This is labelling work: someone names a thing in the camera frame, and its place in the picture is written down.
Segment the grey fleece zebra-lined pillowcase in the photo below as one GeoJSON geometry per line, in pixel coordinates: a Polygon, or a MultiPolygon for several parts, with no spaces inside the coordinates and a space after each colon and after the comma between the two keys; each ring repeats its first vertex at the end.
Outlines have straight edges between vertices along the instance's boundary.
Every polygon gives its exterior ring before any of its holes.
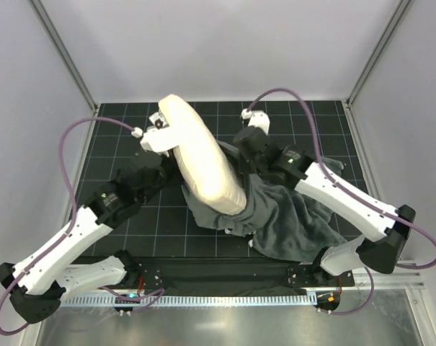
{"type": "Polygon", "coordinates": [[[330,225],[333,212],[325,205],[255,173],[239,168],[239,151],[218,142],[246,193],[246,207],[236,215],[220,213],[192,196],[184,181],[182,193],[195,223],[205,229],[250,238],[260,254],[277,260],[311,262],[324,247],[342,245],[345,238],[330,225]]]}

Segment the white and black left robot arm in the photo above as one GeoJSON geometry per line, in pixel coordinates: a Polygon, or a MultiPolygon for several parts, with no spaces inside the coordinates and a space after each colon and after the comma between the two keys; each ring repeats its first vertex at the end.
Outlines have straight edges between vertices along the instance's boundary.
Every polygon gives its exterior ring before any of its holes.
{"type": "Polygon", "coordinates": [[[126,250],[75,270],[68,266],[179,178],[172,156],[136,153],[114,179],[88,196],[52,239],[21,262],[0,265],[0,282],[14,310],[28,324],[35,324],[51,316],[64,301],[88,290],[136,286],[143,271],[126,250]]]}

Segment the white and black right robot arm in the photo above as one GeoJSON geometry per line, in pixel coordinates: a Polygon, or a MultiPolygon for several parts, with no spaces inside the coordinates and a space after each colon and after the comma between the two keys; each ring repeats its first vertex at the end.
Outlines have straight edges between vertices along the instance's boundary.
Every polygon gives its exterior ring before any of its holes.
{"type": "Polygon", "coordinates": [[[281,148],[261,129],[249,126],[233,137],[243,170],[274,185],[313,198],[350,222],[361,233],[345,244],[324,247],[311,265],[319,285],[329,285],[344,272],[369,267],[391,274],[409,238],[408,223],[416,212],[408,205],[383,203],[322,166],[321,160],[294,144],[281,148]]]}

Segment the cream rectangular pillow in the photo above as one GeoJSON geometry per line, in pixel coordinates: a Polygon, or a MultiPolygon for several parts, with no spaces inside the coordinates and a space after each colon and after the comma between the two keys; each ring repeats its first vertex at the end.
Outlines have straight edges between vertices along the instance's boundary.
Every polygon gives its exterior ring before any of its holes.
{"type": "Polygon", "coordinates": [[[186,101],[170,94],[158,102],[179,139],[173,148],[186,186],[201,203],[227,215],[246,207],[246,193],[217,140],[202,118],[186,101]]]}

